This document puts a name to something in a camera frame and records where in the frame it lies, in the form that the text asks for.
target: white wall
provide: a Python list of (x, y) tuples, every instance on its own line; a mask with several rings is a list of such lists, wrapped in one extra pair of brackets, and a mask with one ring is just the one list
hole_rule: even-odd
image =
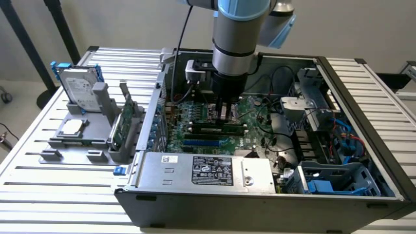
[[(70, 61), (42, 0), (12, 0), (40, 56)], [(61, 0), (80, 53), (89, 45), (158, 49), (177, 44), (186, 6), (174, 0)], [(297, 22), (281, 50), (364, 58), (377, 72), (416, 60), (414, 0), (293, 0)], [(210, 48), (212, 12), (194, 9), (182, 47)], [(0, 78), (40, 80), (0, 13)]]

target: gray floor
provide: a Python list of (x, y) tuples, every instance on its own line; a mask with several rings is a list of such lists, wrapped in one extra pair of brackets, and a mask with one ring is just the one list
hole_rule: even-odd
[[(17, 137), (21, 137), (40, 109), (36, 106), (36, 98), (45, 91), (41, 82), (32, 81), (6, 81), (0, 80), (0, 85), (13, 96), (13, 101), (4, 104), (0, 101), (0, 122), (6, 125), (9, 130)], [(5, 132), (5, 128), (0, 126), (0, 133)], [(16, 144), (16, 139), (9, 134), (6, 139)], [(6, 151), (0, 148), (0, 162), (6, 156)]]

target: power supply label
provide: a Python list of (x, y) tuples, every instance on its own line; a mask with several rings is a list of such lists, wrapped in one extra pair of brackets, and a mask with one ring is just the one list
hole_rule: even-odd
[(233, 186), (233, 161), (230, 157), (193, 157), (192, 183)]

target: aluminum extrusion table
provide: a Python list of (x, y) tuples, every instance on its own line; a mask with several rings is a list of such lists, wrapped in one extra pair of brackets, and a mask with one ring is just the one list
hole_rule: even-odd
[[(124, 98), (118, 82), (126, 80), (132, 99), (146, 108), (160, 71), (158, 54), (157, 50), (100, 47), (85, 53), (78, 65), (100, 64), (108, 92), (120, 106)], [(353, 59), (328, 61), (408, 176), (416, 179), (412, 113), (366, 65)], [(60, 88), (0, 165), (0, 233), (206, 233), (133, 226), (109, 187), (125, 182), (113, 178), (113, 167), (38, 163), (38, 153), (68, 113), (66, 100)], [(394, 136), (385, 135), (390, 128), (397, 130)], [(416, 213), (400, 220), (378, 220), (354, 233), (413, 234)]]

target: black pole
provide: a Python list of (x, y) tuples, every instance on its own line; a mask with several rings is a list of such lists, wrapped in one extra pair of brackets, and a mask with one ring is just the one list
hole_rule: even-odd
[(65, 47), (69, 53), (69, 57), (73, 64), (77, 64), (80, 61), (80, 55), (76, 43), (73, 41), (73, 37), (69, 31), (69, 27), (65, 21), (62, 8), (60, 7), (60, 1), (58, 0), (44, 0), (44, 3), (50, 11), (54, 24), (57, 26), (57, 30), (60, 33), (60, 36), (62, 37)]
[(45, 65), (41, 61), (41, 58), (38, 56), (38, 53), (36, 51), (34, 45), (32, 43), (32, 40), (26, 34), (26, 30), (24, 28), (24, 25), (21, 24), (20, 18), (17, 16), (17, 13), (14, 11), (13, 5), (10, 0), (0, 0), (0, 8), (1, 11), (6, 17), (6, 21), (12, 26), (12, 29), (16, 33), (16, 36), (18, 38), (18, 41), (21, 43), (21, 46), (25, 49), (26, 55), (30, 58), (30, 61), (33, 63), (33, 66), (36, 68), (36, 71), (38, 73), (38, 76), (46, 86), (49, 96), (56, 92), (56, 86), (53, 84), (53, 81), (50, 79), (48, 70), (45, 68)]

